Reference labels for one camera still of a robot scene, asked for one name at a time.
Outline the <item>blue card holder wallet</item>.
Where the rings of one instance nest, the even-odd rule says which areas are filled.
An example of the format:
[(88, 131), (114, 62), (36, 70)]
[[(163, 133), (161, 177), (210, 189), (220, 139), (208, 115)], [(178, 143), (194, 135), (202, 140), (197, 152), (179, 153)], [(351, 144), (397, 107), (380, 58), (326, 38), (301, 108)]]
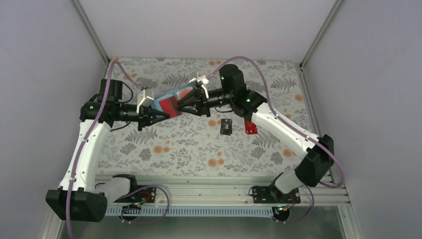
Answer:
[(186, 96), (193, 88), (194, 85), (189, 83), (157, 96), (152, 102), (151, 107), (155, 110), (168, 114), (170, 118), (180, 116), (182, 113), (177, 110), (177, 106), (179, 105), (178, 100)]

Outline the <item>white card with red circle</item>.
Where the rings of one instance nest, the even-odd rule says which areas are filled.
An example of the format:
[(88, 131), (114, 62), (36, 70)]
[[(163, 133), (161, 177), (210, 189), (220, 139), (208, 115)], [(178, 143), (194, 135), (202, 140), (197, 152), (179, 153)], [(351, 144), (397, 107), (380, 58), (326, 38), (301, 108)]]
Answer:
[(182, 89), (181, 91), (178, 92), (178, 99), (182, 99), (183, 97), (185, 97), (190, 91), (192, 90), (192, 88), (185, 88)]

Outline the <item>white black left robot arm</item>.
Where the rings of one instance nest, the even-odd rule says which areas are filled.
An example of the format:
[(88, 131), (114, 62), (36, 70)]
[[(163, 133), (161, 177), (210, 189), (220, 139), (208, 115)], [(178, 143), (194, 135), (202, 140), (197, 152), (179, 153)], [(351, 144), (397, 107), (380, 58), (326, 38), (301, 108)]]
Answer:
[(170, 117), (143, 104), (123, 102), (124, 85), (103, 79), (99, 93), (81, 108), (79, 138), (71, 163), (58, 188), (46, 194), (46, 203), (61, 220), (100, 222), (111, 203), (126, 203), (121, 210), (126, 213), (127, 209), (155, 202), (157, 187), (139, 186), (134, 175), (117, 174), (106, 183), (96, 182), (100, 152), (115, 122), (135, 122), (143, 129)]

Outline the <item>red credit card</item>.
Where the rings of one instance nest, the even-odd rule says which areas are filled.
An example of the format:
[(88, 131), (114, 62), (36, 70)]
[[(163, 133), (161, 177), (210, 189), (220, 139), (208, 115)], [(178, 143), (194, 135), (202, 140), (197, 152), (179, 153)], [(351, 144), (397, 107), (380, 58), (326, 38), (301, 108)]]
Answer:
[(247, 119), (244, 119), (244, 126), (246, 134), (258, 134), (257, 126), (254, 123), (248, 121)]

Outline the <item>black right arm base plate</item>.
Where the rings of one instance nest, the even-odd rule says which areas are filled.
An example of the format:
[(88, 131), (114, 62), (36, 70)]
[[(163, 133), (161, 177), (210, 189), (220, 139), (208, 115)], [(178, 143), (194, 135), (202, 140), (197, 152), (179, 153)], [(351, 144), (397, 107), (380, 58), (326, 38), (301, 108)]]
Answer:
[(248, 190), (254, 204), (296, 204), (301, 202), (298, 188), (288, 194), (281, 193), (277, 188), (270, 186), (252, 186)]

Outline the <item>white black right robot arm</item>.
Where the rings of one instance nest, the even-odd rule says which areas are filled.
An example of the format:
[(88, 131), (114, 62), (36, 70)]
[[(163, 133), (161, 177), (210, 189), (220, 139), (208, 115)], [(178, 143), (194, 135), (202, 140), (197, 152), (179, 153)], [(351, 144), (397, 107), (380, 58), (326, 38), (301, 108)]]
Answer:
[(319, 184), (334, 164), (333, 139), (311, 133), (273, 109), (269, 97), (247, 88), (236, 65), (221, 67), (219, 76), (221, 88), (214, 90), (206, 88), (206, 76), (191, 80), (194, 88), (178, 100), (178, 110), (210, 116), (211, 108), (229, 105), (237, 116), (264, 128), (302, 158), (298, 166), (282, 172), (271, 183), (269, 195), (274, 202), (283, 202), (296, 188)]

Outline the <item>black credit card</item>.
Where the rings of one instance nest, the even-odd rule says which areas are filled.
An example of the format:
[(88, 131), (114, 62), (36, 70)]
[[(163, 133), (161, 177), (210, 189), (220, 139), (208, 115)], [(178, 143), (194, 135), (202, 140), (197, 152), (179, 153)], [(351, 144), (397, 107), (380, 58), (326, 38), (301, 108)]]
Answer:
[(221, 119), (220, 121), (220, 134), (231, 135), (232, 134), (232, 119)]

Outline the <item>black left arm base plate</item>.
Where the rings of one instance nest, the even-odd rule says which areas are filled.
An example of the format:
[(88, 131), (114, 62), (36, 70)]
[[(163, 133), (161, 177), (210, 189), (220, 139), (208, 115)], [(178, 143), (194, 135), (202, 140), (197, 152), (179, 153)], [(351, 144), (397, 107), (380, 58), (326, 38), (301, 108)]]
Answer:
[(140, 190), (129, 197), (117, 199), (115, 200), (115, 203), (154, 203), (156, 191), (156, 187), (149, 187)]

